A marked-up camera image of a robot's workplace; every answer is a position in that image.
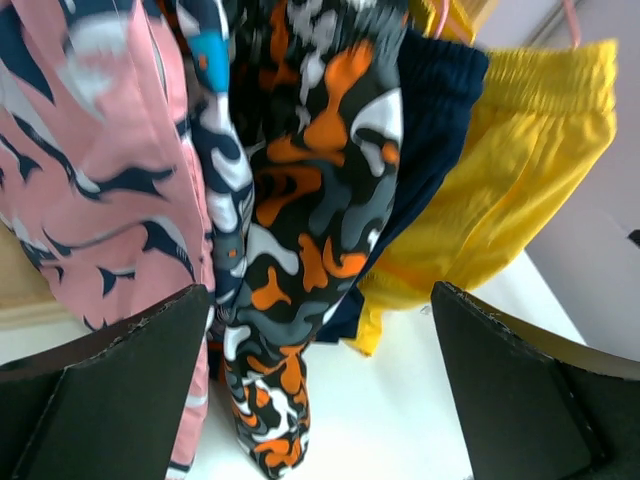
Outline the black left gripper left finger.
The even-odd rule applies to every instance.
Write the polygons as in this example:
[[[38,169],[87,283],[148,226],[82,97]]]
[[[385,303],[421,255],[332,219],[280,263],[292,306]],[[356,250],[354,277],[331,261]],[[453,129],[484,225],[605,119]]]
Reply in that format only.
[[[2,365],[2,478],[164,478],[208,310],[193,285]]]

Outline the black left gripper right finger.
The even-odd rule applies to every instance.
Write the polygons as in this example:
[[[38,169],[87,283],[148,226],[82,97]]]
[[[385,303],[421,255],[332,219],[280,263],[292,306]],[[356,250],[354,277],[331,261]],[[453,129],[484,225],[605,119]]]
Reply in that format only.
[[[473,478],[638,478],[638,362],[447,282],[431,306]]]

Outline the blue orange patterned shorts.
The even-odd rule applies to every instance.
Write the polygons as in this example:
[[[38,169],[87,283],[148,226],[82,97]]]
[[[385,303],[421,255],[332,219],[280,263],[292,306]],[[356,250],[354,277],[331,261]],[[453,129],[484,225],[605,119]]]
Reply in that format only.
[[[185,56],[191,138],[212,223],[214,319],[208,337],[220,341],[246,271],[245,236],[254,206],[253,175],[229,108],[229,25],[221,1],[162,6]]]

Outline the yellow shorts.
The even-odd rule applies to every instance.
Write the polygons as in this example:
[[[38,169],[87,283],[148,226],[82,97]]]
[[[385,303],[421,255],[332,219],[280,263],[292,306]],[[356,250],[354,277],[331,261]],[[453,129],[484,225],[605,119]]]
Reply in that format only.
[[[383,314],[439,281],[483,285],[543,229],[615,138],[617,54],[614,39],[489,52],[459,161],[360,284],[353,349],[373,354]]]

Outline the navy blue shorts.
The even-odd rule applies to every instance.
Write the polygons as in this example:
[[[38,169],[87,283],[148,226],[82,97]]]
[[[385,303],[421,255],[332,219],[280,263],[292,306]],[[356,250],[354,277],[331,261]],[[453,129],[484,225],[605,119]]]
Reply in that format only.
[[[489,67],[486,53],[409,29],[398,70],[403,100],[404,138],[394,205],[367,263],[369,273],[384,250],[426,208],[457,164]]]

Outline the orange grey camouflage shorts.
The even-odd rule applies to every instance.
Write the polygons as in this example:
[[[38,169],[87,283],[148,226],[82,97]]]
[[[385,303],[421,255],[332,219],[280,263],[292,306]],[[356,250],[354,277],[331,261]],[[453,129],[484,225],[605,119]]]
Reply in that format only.
[[[304,459],[303,352],[364,269],[392,210],[403,139],[403,1],[251,1],[232,113],[255,203],[224,333],[237,436],[278,479]]]

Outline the pink hanger of yellow shorts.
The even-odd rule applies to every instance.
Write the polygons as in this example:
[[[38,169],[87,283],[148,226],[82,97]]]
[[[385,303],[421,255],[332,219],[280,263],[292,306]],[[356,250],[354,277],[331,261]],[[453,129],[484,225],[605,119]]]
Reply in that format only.
[[[569,27],[569,33],[571,36],[571,46],[574,49],[577,49],[581,43],[581,28],[579,24],[579,20],[577,17],[576,6],[572,0],[563,0],[562,8],[564,11],[564,15],[566,17],[566,21]],[[435,31],[433,32],[433,37],[438,39],[441,36],[442,31],[448,21],[450,10],[450,1],[442,0],[441,1],[441,11],[440,17],[436,26]]]

